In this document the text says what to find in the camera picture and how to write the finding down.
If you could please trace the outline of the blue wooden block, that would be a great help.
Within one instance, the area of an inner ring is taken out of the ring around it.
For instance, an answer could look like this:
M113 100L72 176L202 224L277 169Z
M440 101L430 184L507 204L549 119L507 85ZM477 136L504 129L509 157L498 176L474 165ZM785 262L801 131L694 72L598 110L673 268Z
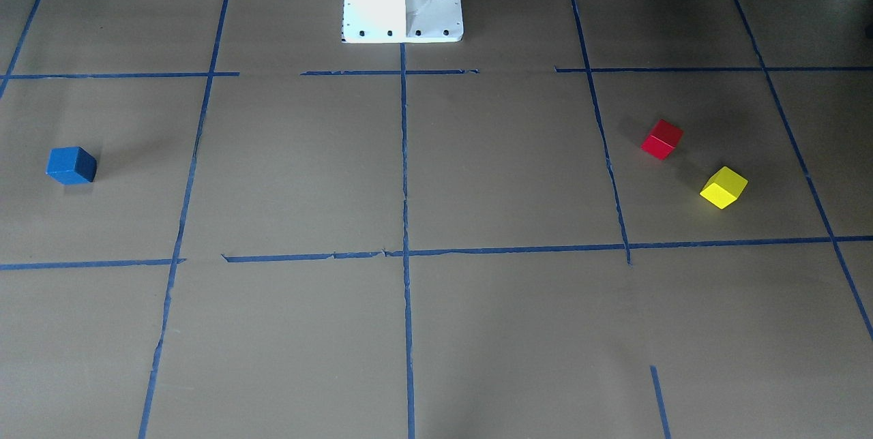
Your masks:
M59 147L50 150L46 175L62 185L93 183L97 160L82 147Z

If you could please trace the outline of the yellow wooden block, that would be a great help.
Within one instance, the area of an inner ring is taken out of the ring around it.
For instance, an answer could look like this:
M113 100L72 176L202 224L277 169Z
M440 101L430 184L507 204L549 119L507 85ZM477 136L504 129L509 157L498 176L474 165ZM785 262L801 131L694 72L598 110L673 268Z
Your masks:
M739 199L746 185L748 185L748 179L728 166L723 166L711 175L699 192L699 196L718 209L725 209Z

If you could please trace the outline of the red wooden block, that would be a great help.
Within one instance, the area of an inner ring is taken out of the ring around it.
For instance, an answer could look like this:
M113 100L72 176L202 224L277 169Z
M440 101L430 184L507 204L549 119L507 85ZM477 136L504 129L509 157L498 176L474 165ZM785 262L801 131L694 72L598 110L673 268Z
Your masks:
M645 140L641 144L641 149L663 162L679 146L679 142L684 134L685 132L679 126L667 120L659 119L646 135Z

